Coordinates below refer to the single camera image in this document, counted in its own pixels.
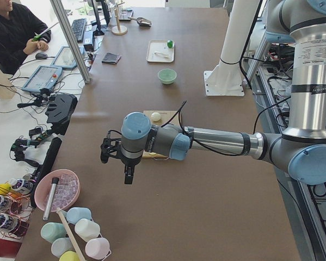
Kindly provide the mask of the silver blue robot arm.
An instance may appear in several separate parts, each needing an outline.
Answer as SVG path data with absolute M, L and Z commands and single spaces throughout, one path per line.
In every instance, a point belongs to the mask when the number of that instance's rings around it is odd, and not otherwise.
M 125 183 L 144 152 L 183 160 L 191 148 L 225 156 L 251 156 L 308 185 L 326 182 L 326 1 L 270 1 L 267 35 L 295 41 L 289 125 L 282 134 L 235 133 L 164 124 L 128 114 L 121 137 L 107 136 L 101 161 L 120 159 Z

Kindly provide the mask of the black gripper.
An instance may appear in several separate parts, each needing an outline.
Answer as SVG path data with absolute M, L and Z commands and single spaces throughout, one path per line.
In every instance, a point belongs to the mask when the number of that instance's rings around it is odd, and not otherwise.
M 124 174 L 124 184 L 131 185 L 134 178 L 134 166 L 140 163 L 140 157 L 128 158 L 121 151 L 121 138 L 111 138 L 111 132 L 121 134 L 117 130 L 109 130 L 106 137 L 101 144 L 101 154 L 100 159 L 103 164 L 108 162 L 109 158 L 120 159 L 123 164 L 125 164 Z

